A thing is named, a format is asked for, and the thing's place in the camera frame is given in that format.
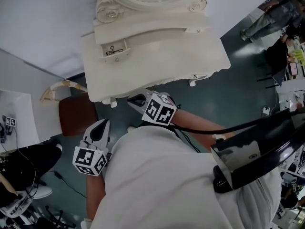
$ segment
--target white t-shirt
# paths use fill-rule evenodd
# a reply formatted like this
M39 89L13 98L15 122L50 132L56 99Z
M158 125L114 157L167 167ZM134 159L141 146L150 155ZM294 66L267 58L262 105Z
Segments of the white t-shirt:
M133 130L113 147L91 229L268 227L280 202L278 170L218 194L215 165L211 154L196 153L165 128Z

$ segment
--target green floor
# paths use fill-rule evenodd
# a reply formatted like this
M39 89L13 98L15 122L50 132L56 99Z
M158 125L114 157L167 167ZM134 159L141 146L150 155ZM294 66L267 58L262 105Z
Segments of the green floor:
M221 70L206 80L198 81L195 87L190 87L187 80L181 80L152 89L168 92L182 105L183 110L224 127L259 118L264 105L275 105L275 89L265 89L266 86L273 84L271 80L256 82L257 79L265 77L268 69L257 67L264 60L261 53L262 44L244 42L240 39L240 30L250 24L250 20L244 19L221 38L231 62L230 69ZM84 77L74 81L86 85ZM100 119L109 118L111 121L110 146L127 132L128 126L137 126L141 122L140 115L127 105L126 99L119 99L118 106L114 109L102 103L97 103L96 109ZM54 138L63 146L62 157L54 170L58 171L71 186L85 194L86 177L78 173L72 165L74 147L79 144L81 136L58 135ZM63 181L58 180L53 173L47 173L43 180L52 187L53 194L36 200L36 204L40 207L49 205L54 209L62 209L65 212L65 219L79 226L79 222L86 217L85 199L67 187Z

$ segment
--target brown chair seat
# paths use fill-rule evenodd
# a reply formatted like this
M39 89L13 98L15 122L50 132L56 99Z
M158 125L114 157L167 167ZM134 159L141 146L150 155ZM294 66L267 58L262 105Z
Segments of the brown chair seat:
M86 129L98 121L94 103L88 93L81 93L59 102L59 118L64 136L82 135Z

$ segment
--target white wall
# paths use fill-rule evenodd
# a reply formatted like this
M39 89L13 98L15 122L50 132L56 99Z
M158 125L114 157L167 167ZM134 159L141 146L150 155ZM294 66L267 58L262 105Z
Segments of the white wall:
M208 0L221 37L265 0ZM49 72L83 72L81 36L93 31L95 0L0 0L0 48Z
M0 51L0 90L30 94L39 141L61 133L58 103L40 103L40 97L59 77L35 69L22 60ZM61 88L58 99L70 96L70 89Z

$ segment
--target gray pants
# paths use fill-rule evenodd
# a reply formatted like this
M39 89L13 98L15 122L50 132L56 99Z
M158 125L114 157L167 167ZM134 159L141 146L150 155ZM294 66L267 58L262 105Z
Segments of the gray pants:
M270 35L279 31L281 27L268 14L264 13L257 21L255 21L244 34L247 38L252 37L254 40Z

